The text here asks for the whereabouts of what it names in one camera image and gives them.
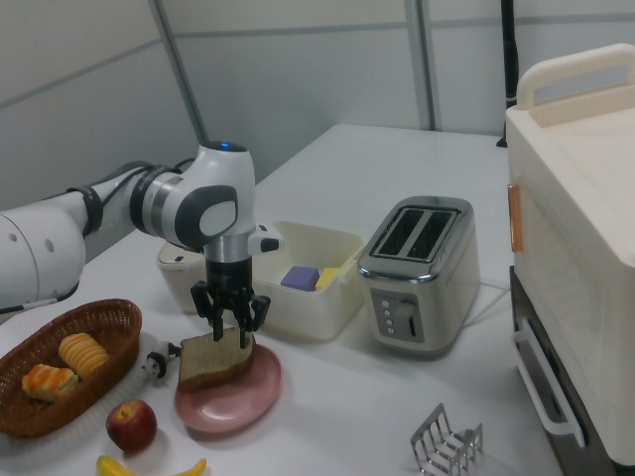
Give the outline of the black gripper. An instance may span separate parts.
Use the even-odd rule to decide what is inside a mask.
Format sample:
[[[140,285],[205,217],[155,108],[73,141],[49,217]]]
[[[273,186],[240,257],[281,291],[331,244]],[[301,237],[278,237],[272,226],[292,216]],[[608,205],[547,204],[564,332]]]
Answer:
[[[265,322],[271,299],[257,296],[252,288],[252,259],[222,263],[206,259],[207,283],[199,281],[190,294],[199,317],[212,328],[214,341],[224,333],[222,303],[232,303],[232,313],[238,323],[239,345],[248,346],[248,333],[257,331]]]

